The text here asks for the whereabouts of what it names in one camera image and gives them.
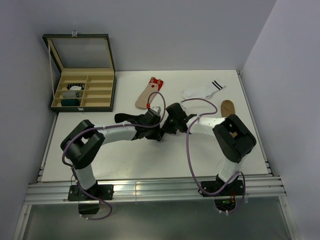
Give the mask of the grey rolled sock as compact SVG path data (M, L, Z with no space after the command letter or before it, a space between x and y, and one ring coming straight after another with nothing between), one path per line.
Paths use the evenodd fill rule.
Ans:
M69 90L69 91L65 91L62 93L62 97L63 98L81 98L82 97L82 93L80 91L77 90Z

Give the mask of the brown sock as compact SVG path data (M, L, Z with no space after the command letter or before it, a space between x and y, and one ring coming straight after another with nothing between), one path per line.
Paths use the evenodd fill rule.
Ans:
M228 117L229 115L235 115L235 107L231 100L224 100L220 105L221 116L223 118Z

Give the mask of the black white rolled sock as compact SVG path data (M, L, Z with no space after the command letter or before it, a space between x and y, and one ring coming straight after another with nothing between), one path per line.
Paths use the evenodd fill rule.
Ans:
M81 90L84 90L85 84L83 84L83 83L70 83L67 85L66 88L69 91L81 91Z

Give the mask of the dark green rolled sock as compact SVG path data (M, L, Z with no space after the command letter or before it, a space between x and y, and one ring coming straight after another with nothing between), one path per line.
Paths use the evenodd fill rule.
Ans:
M61 100L62 107L78 107L81 105L81 102L76 98L67 98Z

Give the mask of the white striped sock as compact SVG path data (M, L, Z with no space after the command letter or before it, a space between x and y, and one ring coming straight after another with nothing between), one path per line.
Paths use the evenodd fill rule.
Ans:
M206 85L196 87L193 89L187 89L182 92L182 98L184 100L200 98L200 99L210 99L215 93L221 91L226 87L226 84L220 80L212 80Z

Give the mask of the beige reindeer sock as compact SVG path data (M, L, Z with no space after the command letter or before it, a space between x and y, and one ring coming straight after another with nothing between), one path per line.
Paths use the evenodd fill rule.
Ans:
M156 94L164 84L164 81L160 78L151 77L146 88L139 95L138 99L135 101L135 107L137 109L145 110L147 106L150 105Z

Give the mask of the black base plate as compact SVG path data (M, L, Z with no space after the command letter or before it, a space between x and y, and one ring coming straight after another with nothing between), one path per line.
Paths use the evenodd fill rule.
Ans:
M215 180L201 181L201 187L208 193L219 191L224 182L216 177ZM246 185L237 176L235 180L228 183L215 197L222 197L214 200L215 207L225 213L234 211L239 205L245 202Z
M95 184L91 188L85 190L85 192L100 200L112 200L114 193L113 184ZM85 202L95 200L91 196L85 194L77 185L71 185L67 200L69 202ZM78 212L81 215L95 215L100 210L101 202L99 203L79 203Z

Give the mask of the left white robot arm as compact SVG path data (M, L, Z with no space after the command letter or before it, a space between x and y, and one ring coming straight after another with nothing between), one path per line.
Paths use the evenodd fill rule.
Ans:
M111 126L98 126L88 119L81 121L60 144L63 157L70 160L70 163L63 163L74 170L81 186L79 194L91 200L98 193L92 162L101 146L143 138L160 141L163 136L160 130L161 119L161 108L153 107L140 115L117 113L114 116L115 125Z

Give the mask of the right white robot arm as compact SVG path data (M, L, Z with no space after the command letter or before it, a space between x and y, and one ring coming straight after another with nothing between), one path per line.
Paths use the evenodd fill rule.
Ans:
M177 131L186 134L186 156L191 176L199 185L193 171L190 157L190 135L201 134L215 137L224 155L223 167L217 175L217 191L222 195L229 194L234 188L234 181L240 174L243 159L251 153L257 144L256 138L240 120L231 114L227 117L210 118L206 113L187 115L181 104L173 103L166 108L168 117L162 126L167 134Z

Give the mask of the black compartment storage box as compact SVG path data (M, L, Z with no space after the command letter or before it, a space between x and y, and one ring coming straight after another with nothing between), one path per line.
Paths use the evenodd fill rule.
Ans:
M112 112L116 92L116 71L108 34L44 34L49 62L59 71L53 86L51 110L56 113ZM67 85L85 84L80 106L61 106Z

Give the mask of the aluminium mounting rail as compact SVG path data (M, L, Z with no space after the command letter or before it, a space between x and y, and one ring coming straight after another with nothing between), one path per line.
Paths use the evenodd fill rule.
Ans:
M287 193L279 176L246 176L246 197L282 197ZM113 185L110 203L203 200L193 179L160 178L147 180L99 181ZM28 186L25 205L68 204L69 182L39 182Z

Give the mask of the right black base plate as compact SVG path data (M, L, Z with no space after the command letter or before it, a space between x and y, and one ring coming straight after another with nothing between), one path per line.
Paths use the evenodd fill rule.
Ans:
M201 187L208 193L219 191L224 182L216 177L215 180L201 181ZM228 183L215 197L222 197L214 200L215 207L225 213L234 211L239 205L245 202L246 185L237 176L235 180Z

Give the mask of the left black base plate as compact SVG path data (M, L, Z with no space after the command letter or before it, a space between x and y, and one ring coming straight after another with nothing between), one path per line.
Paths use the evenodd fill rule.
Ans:
M112 200L114 193L113 184L95 184L91 188L85 190L85 192L100 200ZM85 202L95 200L91 196L85 194L77 185L71 185L67 200L69 202ZM79 203L78 212L81 215L95 215L100 210L101 202L99 203Z

